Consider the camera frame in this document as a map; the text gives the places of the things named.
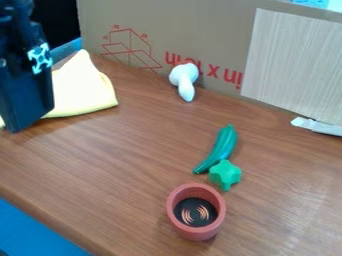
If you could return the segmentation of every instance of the clay pot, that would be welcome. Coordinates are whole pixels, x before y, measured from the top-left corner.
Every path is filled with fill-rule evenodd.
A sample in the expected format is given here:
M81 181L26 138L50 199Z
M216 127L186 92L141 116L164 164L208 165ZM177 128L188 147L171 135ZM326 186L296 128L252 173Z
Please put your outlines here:
M190 227L176 218L174 215L176 205L182 200L191 197L202 198L216 208L217 218L213 223L204 227ZM190 183L179 186L170 193L166 201L166 211L172 225L181 237L193 241L203 241L217 234L226 216L226 203L222 196L213 188L199 183Z

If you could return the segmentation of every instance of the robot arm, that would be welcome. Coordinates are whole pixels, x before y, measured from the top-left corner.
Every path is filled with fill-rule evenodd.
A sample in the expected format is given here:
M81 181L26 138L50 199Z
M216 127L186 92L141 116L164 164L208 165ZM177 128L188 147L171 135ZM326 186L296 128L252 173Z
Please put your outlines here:
M54 108L49 46L32 0L0 0L0 115L21 131Z

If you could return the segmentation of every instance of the wood grain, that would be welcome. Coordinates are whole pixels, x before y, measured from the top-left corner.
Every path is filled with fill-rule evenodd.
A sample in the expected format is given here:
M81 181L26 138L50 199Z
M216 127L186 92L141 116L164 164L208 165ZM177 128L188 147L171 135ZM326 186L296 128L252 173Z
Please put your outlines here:
M95 255L340 255L342 143L290 126L292 115L198 89L186 104L167 81L100 57L120 105L0 133L0 195ZM217 130L233 123L242 183L223 193L212 240L180 239L165 200Z
M242 95L342 125L342 24L257 10Z

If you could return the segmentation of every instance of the wooden table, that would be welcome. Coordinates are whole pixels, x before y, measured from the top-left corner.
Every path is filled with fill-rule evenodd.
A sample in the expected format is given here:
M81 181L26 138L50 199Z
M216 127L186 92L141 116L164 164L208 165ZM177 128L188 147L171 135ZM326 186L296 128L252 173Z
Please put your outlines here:
M203 89L186 104L152 73L94 63L120 106L2 131L1 196L96 255L341 255L341 138ZM183 183L210 184L191 170L228 123L243 181L223 193L227 218L215 239L182 240L165 199Z

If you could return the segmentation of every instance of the copper coil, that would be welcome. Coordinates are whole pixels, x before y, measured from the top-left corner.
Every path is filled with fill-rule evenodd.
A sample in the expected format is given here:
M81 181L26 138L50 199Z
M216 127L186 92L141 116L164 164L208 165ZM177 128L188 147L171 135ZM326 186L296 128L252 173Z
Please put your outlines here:
M205 208L203 205L197 208L197 211L200 213L200 218L202 220L209 220L209 212L207 208Z
M189 209L183 209L182 210L182 219L187 225L191 225L192 222L194 222L193 218L190 216L190 210Z

